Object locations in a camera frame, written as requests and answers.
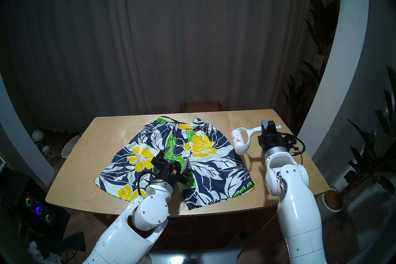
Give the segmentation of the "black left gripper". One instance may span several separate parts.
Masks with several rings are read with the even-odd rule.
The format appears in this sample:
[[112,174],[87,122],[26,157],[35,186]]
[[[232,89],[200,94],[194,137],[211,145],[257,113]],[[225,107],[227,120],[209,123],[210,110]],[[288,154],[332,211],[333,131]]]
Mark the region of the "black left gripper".
[[162,149],[151,160],[151,163],[158,172],[154,175],[151,183],[166,183],[168,186],[175,186],[176,183],[187,184],[191,173],[190,158],[187,157],[183,167],[178,161],[171,162],[165,158],[167,149]]

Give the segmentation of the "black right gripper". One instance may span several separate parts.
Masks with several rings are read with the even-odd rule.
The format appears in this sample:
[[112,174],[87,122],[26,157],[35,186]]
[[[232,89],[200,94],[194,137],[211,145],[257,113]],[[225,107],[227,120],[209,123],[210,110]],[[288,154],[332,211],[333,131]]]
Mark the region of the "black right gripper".
[[[266,133],[267,129],[268,131],[275,131],[275,133]],[[262,151],[269,151],[277,147],[280,147],[283,151],[287,149],[286,141],[284,137],[277,132],[274,121],[261,120],[261,132],[262,134],[259,136],[259,145]]]

